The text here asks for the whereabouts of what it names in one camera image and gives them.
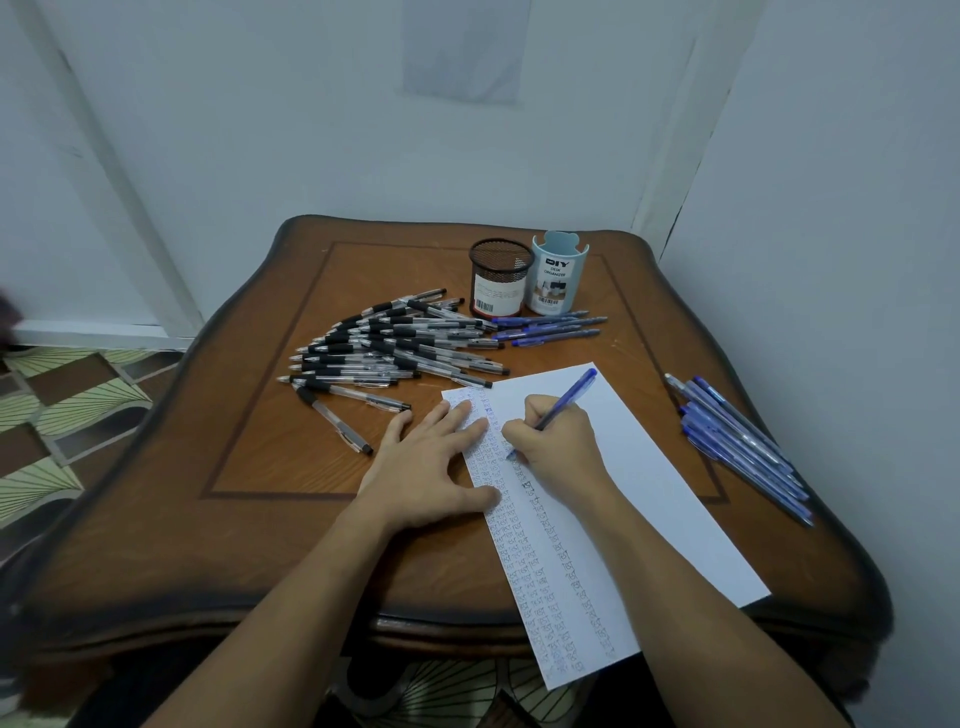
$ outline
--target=wooden table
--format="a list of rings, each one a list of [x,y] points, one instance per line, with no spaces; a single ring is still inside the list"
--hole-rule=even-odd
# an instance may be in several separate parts
[[[7,573],[0,657],[80,659],[236,623],[316,544],[370,462],[275,382],[294,348],[371,303],[438,286],[468,296],[471,243],[529,243],[535,232],[287,221],[116,468]],[[805,529],[685,441],[665,372],[705,376],[742,410],[753,408],[644,242],[623,232],[582,237],[591,250],[576,303],[610,316],[603,334],[492,357],[515,376],[596,362],[772,591],[750,614],[836,690],[856,692],[891,629],[876,567],[822,503],[814,503],[817,527]],[[449,384],[425,376],[392,394],[420,418]],[[390,419],[361,402],[334,406],[372,443]],[[462,458],[452,470],[469,485]],[[434,655],[529,654],[479,516],[398,537],[356,632]]]

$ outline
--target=right hand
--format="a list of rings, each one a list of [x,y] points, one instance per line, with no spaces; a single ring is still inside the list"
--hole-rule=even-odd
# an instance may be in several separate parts
[[[556,401],[530,395],[523,420],[510,420],[501,432],[523,453],[537,480],[577,513],[597,496],[618,491],[604,467],[590,418],[576,404],[566,407],[543,432],[534,429]]]

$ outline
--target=left hand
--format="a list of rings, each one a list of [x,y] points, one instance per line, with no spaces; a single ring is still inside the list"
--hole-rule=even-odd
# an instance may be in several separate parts
[[[391,532],[493,508],[500,500],[496,488],[463,488],[446,472],[450,458],[473,445],[487,430],[483,418],[456,431],[469,411],[469,401],[452,410],[449,402],[442,401],[402,440],[400,433],[413,413],[407,410],[396,415],[360,482],[354,507],[368,509],[383,519]]]

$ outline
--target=product label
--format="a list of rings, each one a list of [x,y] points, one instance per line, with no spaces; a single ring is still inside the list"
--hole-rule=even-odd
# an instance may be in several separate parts
[[[473,307],[487,316],[513,316],[523,303],[526,280],[500,283],[473,276]]]
[[[563,260],[544,255],[536,270],[533,271],[532,275],[536,278],[527,305],[542,315],[563,311],[566,303],[566,285],[573,278],[577,262],[577,260]]]

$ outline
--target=black ballpoint pen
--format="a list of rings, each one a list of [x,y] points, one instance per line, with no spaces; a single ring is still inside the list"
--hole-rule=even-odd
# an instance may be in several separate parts
[[[294,384],[294,389],[297,390],[297,396],[303,401],[304,404],[320,412],[320,414],[322,414],[331,425],[337,428],[337,433],[351,448],[357,452],[363,452],[367,455],[373,454],[373,448],[370,446],[370,444],[360,437],[355,429],[333,414],[329,407],[320,404],[317,401],[317,395],[315,395],[306,387],[298,384]]]

